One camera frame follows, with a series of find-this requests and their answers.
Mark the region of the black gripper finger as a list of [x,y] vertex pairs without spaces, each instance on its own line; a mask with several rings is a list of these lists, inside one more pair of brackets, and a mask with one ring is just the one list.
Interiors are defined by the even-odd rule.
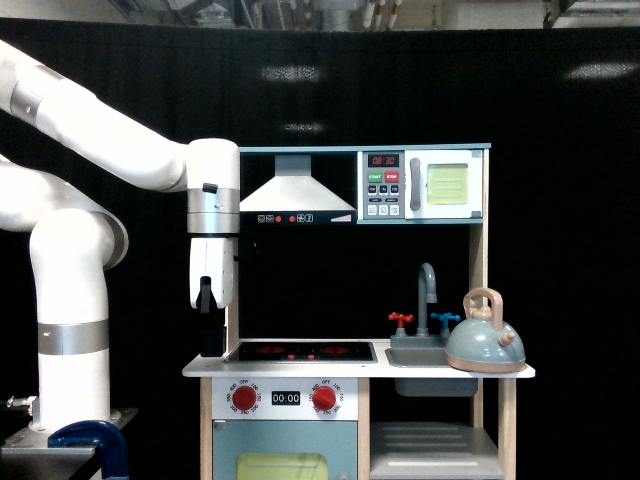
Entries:
[[202,276],[199,280],[199,293],[196,298],[196,309],[200,314],[209,314],[216,308],[216,300],[212,292],[211,278]]
[[222,357],[226,350],[227,330],[225,326],[206,326],[200,331],[200,355]]

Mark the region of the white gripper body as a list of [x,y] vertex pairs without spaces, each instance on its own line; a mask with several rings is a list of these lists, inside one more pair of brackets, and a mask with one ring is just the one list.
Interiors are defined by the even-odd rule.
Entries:
[[189,257],[189,292],[191,307],[199,307],[201,280],[207,277],[215,304],[228,307],[236,298],[238,237],[192,237]]

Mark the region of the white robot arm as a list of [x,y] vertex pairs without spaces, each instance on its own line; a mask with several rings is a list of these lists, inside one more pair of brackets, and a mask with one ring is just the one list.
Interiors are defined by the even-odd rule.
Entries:
[[[190,302],[206,312],[234,298],[240,152],[224,139],[173,142],[9,44],[1,108],[136,187],[185,192]],[[39,395],[47,432],[111,416],[105,273],[124,258],[122,222],[68,182],[1,163],[1,226],[29,234],[36,290]]]

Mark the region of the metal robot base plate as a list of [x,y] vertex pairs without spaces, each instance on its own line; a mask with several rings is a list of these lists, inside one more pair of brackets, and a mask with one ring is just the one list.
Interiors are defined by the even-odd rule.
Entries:
[[128,479],[122,429],[136,408],[116,409],[107,421],[82,421],[50,433],[25,427],[1,442],[3,479]]

